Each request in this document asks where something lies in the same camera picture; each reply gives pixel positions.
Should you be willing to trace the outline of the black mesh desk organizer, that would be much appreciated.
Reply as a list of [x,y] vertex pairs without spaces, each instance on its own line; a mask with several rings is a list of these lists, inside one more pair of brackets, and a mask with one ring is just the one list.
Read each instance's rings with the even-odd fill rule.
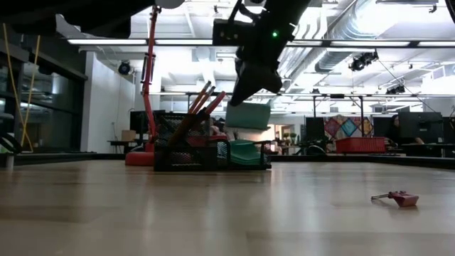
[[189,114],[154,114],[156,171],[266,170],[238,167],[230,161],[229,141],[211,141],[198,133],[188,133]]

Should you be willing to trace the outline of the black ceiling spotlights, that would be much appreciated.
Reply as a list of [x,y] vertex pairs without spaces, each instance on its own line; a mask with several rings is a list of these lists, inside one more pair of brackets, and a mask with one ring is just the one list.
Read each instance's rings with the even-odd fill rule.
[[361,53],[353,57],[352,63],[348,65],[348,68],[353,72],[361,71],[366,66],[370,65],[372,62],[375,62],[379,59],[378,52],[366,52]]

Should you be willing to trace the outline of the red-handled scissors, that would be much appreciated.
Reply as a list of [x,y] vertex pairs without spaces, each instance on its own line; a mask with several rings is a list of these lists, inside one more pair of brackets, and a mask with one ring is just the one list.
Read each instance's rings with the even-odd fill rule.
[[219,92],[211,100],[212,94],[197,114],[189,114],[187,132],[198,133],[198,136],[208,139],[214,135],[226,135],[215,125],[215,120],[211,117],[212,112],[222,102],[225,95],[225,91]]

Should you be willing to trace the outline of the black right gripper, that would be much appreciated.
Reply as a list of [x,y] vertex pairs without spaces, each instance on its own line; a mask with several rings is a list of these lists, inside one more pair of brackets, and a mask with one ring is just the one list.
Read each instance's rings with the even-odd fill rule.
[[[294,14],[253,14],[251,22],[236,21],[238,48],[236,51],[235,82],[230,104],[238,106],[262,88],[278,93],[283,84],[277,73],[278,57],[295,29]],[[264,68],[241,68],[243,64],[255,64]]]

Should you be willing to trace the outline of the person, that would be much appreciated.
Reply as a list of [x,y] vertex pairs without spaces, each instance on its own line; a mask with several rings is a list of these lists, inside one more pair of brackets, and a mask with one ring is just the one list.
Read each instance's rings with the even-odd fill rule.
[[386,137],[399,146],[402,144],[424,144],[424,141],[419,137],[411,138],[402,137],[400,135],[400,120],[398,114],[392,116]]

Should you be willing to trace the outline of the small red clip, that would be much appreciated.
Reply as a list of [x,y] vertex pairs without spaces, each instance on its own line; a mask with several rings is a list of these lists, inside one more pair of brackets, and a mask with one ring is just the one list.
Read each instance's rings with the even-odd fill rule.
[[381,198],[393,199],[401,208],[416,206],[417,201],[419,200],[419,196],[408,194],[406,191],[391,191],[386,194],[370,197],[371,200],[377,200]]

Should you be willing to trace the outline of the black monitor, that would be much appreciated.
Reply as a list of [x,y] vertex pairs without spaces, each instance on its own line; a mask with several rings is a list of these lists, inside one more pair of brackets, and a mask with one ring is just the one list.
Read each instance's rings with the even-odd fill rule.
[[306,141],[322,140],[325,138],[323,117],[307,117],[305,139]]
[[443,117],[440,112],[400,112],[400,136],[425,143],[441,142],[444,137]]

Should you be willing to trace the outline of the black aluminium table frame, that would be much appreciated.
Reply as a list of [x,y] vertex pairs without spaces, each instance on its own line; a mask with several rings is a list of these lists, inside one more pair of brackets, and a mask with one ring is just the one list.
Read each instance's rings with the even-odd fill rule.
[[[6,167],[8,160],[13,159],[15,166],[34,164],[52,164],[71,161],[92,161],[92,160],[125,160],[123,154],[98,154],[98,153],[57,153],[57,154],[0,154],[0,167]],[[434,169],[447,169],[455,172],[455,159],[434,158],[417,156],[390,156],[390,155],[326,155],[326,156],[281,156],[271,155],[267,157],[269,162],[326,162],[326,163],[374,163],[394,164],[401,166],[416,166]]]

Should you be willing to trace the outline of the colourful patchwork quilt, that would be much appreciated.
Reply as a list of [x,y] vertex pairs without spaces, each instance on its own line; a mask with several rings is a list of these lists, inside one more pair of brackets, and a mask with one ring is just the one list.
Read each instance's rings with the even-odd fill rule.
[[324,117],[323,123],[325,135],[330,140],[348,137],[371,137],[374,131],[373,123],[368,117],[361,119],[361,117],[338,114],[332,117]]

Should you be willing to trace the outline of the teal sticky note pad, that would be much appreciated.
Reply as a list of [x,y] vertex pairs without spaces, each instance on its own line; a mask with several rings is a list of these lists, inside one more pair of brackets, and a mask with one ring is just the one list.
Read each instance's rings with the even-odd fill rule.
[[229,141],[230,161],[247,169],[267,169],[267,150],[270,140],[264,139],[269,130],[271,107],[268,104],[243,102],[227,105],[225,126],[232,139]]

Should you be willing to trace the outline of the red desk lamp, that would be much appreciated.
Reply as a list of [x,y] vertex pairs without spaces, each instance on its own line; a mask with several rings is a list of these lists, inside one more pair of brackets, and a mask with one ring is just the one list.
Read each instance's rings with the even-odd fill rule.
[[156,30],[156,21],[158,15],[161,13],[161,7],[159,5],[153,5],[151,7],[150,12],[150,28],[149,28],[149,39],[148,42],[148,50],[144,55],[144,69],[143,74],[144,77],[142,81],[142,89],[141,95],[144,102],[144,109],[145,109],[145,117],[148,121],[148,129],[149,129],[149,138],[147,142],[142,144],[143,151],[134,151],[131,150],[127,153],[125,157],[125,164],[127,166],[153,166],[155,163],[155,121],[154,115],[151,108],[151,101],[149,98],[150,93],[150,85],[152,81],[152,77],[154,74],[154,63],[156,59],[156,55],[154,54],[154,46],[155,46],[155,30]]

